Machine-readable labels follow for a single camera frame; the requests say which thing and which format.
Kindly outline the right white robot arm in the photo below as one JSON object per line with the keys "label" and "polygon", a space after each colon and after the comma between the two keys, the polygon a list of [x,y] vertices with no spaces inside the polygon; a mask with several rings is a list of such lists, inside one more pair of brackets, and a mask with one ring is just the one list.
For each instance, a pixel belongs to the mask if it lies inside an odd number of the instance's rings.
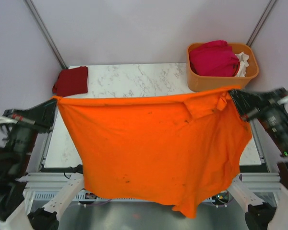
{"label": "right white robot arm", "polygon": [[243,121],[257,120],[282,154],[279,173],[238,175],[227,191],[250,230],[288,230],[288,91],[229,92]]}

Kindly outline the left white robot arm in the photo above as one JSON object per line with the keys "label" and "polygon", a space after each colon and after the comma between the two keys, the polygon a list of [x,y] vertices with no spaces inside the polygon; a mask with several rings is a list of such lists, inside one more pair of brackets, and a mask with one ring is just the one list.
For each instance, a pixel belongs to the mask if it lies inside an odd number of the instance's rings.
{"label": "left white robot arm", "polygon": [[0,147],[0,230],[56,230],[76,195],[96,183],[96,177],[83,173],[78,165],[53,199],[26,213],[26,182],[19,179],[24,176],[26,157],[32,153],[38,134],[52,131],[56,106],[57,99],[53,98],[29,109],[10,109],[0,114],[0,129],[6,135],[5,146]]}

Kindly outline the orange t shirt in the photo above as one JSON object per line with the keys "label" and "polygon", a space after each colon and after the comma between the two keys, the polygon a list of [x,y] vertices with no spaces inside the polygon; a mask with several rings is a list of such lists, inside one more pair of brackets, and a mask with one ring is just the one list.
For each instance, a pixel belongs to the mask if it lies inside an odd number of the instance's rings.
{"label": "orange t shirt", "polygon": [[228,87],[159,97],[57,97],[57,106],[82,160],[86,190],[170,205],[188,218],[231,185],[252,138]]}

